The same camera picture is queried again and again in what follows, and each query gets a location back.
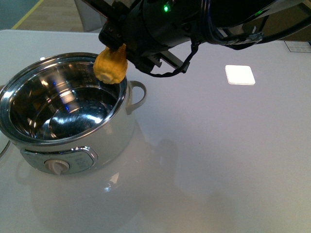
table surface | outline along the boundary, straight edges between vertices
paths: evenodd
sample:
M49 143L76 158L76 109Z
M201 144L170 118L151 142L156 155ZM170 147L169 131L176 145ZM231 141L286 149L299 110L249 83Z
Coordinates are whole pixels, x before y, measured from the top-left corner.
M94 33L5 30L0 44L2 84L40 57L104 49ZM256 84L230 85L226 65L250 66ZM152 78L130 64L127 78L148 97L107 166L54 176L14 145L0 158L1 233L311 232L310 53L206 43L186 74Z

stainless steel pot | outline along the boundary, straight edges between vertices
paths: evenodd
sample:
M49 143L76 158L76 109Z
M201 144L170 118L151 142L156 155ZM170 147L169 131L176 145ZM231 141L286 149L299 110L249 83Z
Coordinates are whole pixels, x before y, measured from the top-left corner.
M0 92L0 130L33 167L53 174L99 168L132 137L132 112L146 98L137 81L104 84L93 73L97 54L66 53L34 63ZM132 103L133 87L144 96Z

corn cob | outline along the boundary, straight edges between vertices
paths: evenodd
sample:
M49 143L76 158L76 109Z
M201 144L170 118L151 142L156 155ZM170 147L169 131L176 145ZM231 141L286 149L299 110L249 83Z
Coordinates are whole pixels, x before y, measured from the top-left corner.
M117 51L112 51L108 47L102 51L94 62L94 73L103 83L120 83L126 75L126 45L123 44Z

